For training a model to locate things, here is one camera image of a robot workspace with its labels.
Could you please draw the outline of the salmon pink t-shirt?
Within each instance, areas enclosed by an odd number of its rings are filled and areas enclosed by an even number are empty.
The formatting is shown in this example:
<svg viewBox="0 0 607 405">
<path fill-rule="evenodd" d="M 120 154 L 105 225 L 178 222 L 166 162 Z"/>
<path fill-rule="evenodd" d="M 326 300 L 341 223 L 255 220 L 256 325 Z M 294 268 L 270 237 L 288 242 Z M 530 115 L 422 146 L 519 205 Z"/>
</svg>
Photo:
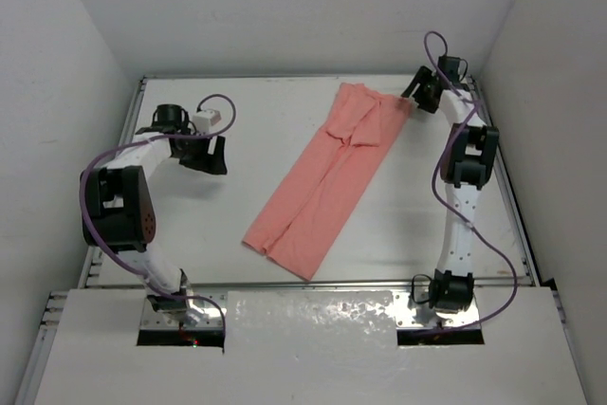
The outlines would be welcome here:
<svg viewBox="0 0 607 405">
<path fill-rule="evenodd" d="M 411 113 L 410 102 L 343 83 L 322 126 L 242 243 L 311 280 Z"/>
</svg>

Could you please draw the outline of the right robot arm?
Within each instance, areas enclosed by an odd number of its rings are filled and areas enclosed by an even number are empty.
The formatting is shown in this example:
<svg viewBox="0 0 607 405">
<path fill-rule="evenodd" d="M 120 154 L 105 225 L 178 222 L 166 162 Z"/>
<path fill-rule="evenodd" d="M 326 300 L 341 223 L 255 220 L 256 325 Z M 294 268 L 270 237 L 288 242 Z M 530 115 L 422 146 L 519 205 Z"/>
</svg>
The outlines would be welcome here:
<svg viewBox="0 0 607 405">
<path fill-rule="evenodd" d="M 402 93 L 427 113 L 443 113 L 451 126 L 432 173 L 434 182 L 445 185 L 445 195 L 437 197 L 447 208 L 443 248 L 422 300 L 451 314 L 468 310 L 472 302 L 474 218 L 480 193 L 492 176 L 499 139 L 499 130 L 482 120 L 478 104 L 462 85 L 461 63 L 460 58 L 440 56 L 437 71 L 420 67 Z"/>
</svg>

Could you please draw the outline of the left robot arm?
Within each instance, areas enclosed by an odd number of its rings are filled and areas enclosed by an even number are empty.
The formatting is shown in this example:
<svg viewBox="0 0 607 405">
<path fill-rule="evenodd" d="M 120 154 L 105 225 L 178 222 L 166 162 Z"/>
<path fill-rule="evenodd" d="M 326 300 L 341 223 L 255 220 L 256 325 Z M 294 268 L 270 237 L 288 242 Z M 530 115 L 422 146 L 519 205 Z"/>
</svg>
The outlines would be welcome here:
<svg viewBox="0 0 607 405">
<path fill-rule="evenodd" d="M 81 175 L 83 237 L 135 275 L 155 312 L 177 322 L 199 322 L 218 305 L 193 292 L 186 272 L 156 242 L 157 221 L 148 179 L 167 160 L 207 175 L 225 175 L 226 139 L 218 110 L 199 104 L 193 114 L 159 105 L 150 125 L 130 143 L 95 159 Z"/>
</svg>

